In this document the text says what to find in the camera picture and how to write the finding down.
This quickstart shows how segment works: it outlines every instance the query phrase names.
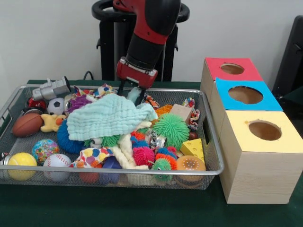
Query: soccer ball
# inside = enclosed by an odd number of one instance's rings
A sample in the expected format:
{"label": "soccer ball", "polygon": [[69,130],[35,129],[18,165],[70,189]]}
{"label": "soccer ball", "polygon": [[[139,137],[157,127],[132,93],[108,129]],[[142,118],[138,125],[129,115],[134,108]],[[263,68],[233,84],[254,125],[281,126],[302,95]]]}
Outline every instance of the soccer ball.
{"label": "soccer ball", "polygon": [[47,112],[49,115],[61,115],[64,112],[64,99],[54,98],[49,101],[47,105]]}

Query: pink spiky ball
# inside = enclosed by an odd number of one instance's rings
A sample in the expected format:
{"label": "pink spiky ball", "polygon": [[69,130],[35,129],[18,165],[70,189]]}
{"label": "pink spiky ball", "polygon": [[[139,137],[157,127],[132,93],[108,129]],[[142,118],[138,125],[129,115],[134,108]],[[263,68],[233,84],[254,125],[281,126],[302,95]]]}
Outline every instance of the pink spiky ball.
{"label": "pink spiky ball", "polygon": [[153,150],[148,147],[134,148],[133,157],[137,166],[147,165],[151,167],[155,161],[155,154]]}

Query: red robot arm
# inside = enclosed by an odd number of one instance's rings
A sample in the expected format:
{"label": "red robot arm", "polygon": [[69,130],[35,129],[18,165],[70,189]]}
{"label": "red robot arm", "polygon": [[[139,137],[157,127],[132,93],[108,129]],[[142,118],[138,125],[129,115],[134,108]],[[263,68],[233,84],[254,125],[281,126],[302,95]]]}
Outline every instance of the red robot arm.
{"label": "red robot arm", "polygon": [[117,75],[122,79],[118,93],[128,80],[142,89],[142,98],[157,77],[154,67],[176,24],[181,0],[114,0],[113,6],[137,15],[127,56],[117,66]]}

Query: black cable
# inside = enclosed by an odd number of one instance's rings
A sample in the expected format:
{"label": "black cable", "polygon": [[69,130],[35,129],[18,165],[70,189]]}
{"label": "black cable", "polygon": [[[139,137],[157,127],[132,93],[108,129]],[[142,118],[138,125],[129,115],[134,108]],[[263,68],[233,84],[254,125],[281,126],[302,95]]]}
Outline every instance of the black cable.
{"label": "black cable", "polygon": [[86,77],[87,77],[87,75],[88,74],[90,74],[90,78],[91,78],[91,80],[94,80],[94,76],[93,76],[93,74],[91,73],[91,71],[87,71],[86,73],[85,73],[85,75],[84,75],[84,80],[86,80]]}

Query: stacked wooden boxes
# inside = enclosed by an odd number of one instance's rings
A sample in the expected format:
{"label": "stacked wooden boxes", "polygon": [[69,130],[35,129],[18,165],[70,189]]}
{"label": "stacked wooden boxes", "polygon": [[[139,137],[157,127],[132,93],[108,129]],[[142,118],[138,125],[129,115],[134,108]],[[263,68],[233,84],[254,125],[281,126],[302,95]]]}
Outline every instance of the stacked wooden boxes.
{"label": "stacked wooden boxes", "polygon": [[288,203],[303,170],[303,140],[251,60],[206,58],[201,90],[223,152],[227,203]]}

